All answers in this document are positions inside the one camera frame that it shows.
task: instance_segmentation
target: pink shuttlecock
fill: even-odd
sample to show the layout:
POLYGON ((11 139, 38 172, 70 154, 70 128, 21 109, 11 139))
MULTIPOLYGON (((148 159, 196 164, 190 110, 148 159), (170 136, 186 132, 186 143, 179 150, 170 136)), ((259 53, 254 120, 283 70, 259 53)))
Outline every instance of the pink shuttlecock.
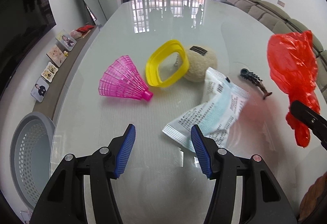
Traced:
POLYGON ((150 101, 150 92, 128 55, 121 56, 105 71, 99 84, 102 96, 145 99, 150 101))

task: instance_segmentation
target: tabletop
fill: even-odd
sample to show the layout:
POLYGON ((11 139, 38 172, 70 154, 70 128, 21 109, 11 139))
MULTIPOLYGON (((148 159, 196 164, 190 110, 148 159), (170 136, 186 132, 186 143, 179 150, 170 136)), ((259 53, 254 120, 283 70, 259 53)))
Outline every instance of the tabletop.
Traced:
MULTIPOLYGON (((263 157, 283 188, 295 213, 315 180, 327 170, 327 152, 312 135, 308 147, 298 147, 285 116, 289 101, 269 77, 267 43, 272 32, 240 9, 210 0, 135 0, 124 3, 109 19, 83 58, 68 89, 56 126, 51 173, 68 153, 91 155, 136 127, 136 140, 119 179, 112 180, 122 220, 127 223, 203 223, 214 180, 202 174, 195 153, 166 136, 171 120, 200 104, 203 83, 180 79, 168 88, 153 88, 150 102, 102 97, 99 79, 117 58, 129 55, 145 79, 150 55, 170 39, 184 47, 212 48, 217 70, 251 94, 231 127, 228 150, 235 156, 263 157), (247 68, 273 94, 239 77, 247 68)), ((172 57, 161 69, 172 73, 172 57)), ((321 115, 327 106, 317 89, 321 115)), ((88 178, 85 200, 89 223, 95 223, 88 178)), ((235 200, 235 212, 240 208, 235 200)))

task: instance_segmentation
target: yellow plastic ring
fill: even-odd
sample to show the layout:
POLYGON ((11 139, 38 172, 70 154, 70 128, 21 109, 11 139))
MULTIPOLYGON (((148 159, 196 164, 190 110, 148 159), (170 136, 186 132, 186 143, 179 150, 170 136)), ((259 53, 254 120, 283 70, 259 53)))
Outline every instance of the yellow plastic ring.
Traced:
POLYGON ((176 39, 169 40, 158 48, 148 59, 145 68, 147 81, 153 87, 169 87, 186 74, 189 66, 190 64, 182 44, 176 39), (165 81, 162 81, 159 76, 159 65, 174 52, 179 54, 183 63, 174 74, 165 81))

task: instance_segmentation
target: white plastic packet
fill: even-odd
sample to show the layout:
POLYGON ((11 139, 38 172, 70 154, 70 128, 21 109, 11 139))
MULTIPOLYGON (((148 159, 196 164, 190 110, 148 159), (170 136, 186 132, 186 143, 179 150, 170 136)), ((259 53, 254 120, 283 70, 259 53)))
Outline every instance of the white plastic packet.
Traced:
POLYGON ((204 136, 214 139, 219 147, 225 147, 230 126, 238 119, 249 98, 249 93, 209 67, 205 75, 202 104, 168 123, 162 131, 195 152, 191 128, 198 124, 204 136))

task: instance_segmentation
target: red object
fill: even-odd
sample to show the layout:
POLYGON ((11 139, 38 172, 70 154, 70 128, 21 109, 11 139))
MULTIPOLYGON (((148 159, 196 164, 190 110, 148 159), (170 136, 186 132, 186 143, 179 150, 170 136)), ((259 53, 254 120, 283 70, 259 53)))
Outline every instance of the red object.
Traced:
POLYGON ((92 28, 94 28, 94 26, 85 25, 84 27, 80 27, 80 28, 76 29, 76 31, 81 32, 81 33, 85 33, 85 32, 88 32, 92 28))
MULTIPOLYGON (((311 31, 271 36, 268 42, 267 58, 270 77, 281 91, 288 94, 290 104, 299 100, 320 114, 319 102, 314 93, 318 67, 312 51, 311 31)), ((286 121, 295 130, 295 140, 298 146, 308 146, 310 141, 308 127, 290 112, 286 115, 286 121)))

